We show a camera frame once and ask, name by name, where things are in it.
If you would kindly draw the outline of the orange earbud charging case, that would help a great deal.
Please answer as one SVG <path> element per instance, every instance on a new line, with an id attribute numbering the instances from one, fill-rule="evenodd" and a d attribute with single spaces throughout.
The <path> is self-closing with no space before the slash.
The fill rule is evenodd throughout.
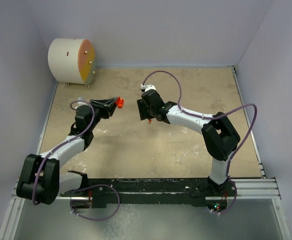
<path id="1" fill-rule="evenodd" d="M 121 109 L 124 106 L 125 100 L 121 97 L 118 97 L 116 100 L 116 106 Z"/>

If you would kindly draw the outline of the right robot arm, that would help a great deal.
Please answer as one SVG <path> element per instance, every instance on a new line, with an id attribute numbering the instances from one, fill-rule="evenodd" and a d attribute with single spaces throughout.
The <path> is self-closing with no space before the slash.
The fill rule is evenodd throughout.
<path id="1" fill-rule="evenodd" d="M 194 111 L 186 114 L 179 109 L 177 103 L 164 102 L 154 89 L 144 90 L 141 99 L 137 100 L 137 106 L 142 121 L 156 119 L 166 124 L 188 128 L 202 135 L 206 150 L 212 157 L 208 190 L 214 196 L 221 195 L 226 190 L 225 182 L 228 179 L 227 169 L 231 154 L 235 152 L 241 140 L 228 117 L 215 120 L 214 118 L 221 116 L 222 112 L 215 115 L 204 114 L 200 117 L 198 117 L 200 114 Z"/>

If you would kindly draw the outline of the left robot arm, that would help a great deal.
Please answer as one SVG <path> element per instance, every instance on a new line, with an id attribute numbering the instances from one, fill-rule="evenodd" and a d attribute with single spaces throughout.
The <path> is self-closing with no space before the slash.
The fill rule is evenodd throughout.
<path id="1" fill-rule="evenodd" d="M 34 205 L 50 205 L 66 192 L 84 196 L 89 191 L 87 174 L 74 170 L 60 174 L 60 169 L 90 146 L 96 125 L 102 119 L 109 119 L 116 108 L 122 108 L 124 100 L 113 97 L 76 103 L 77 107 L 71 107 L 75 116 L 68 136 L 52 149 L 25 158 L 16 187 L 18 197 L 31 200 Z"/>

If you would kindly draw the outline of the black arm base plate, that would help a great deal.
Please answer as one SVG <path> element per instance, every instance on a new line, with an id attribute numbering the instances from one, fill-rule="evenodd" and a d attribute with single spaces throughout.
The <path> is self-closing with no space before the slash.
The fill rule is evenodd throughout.
<path id="1" fill-rule="evenodd" d="M 108 204 L 191 205 L 218 210 L 237 195 L 234 182 L 217 185 L 208 177 L 200 178 L 89 178 L 83 191 L 70 190 L 62 197 L 90 200 L 92 208 Z"/>

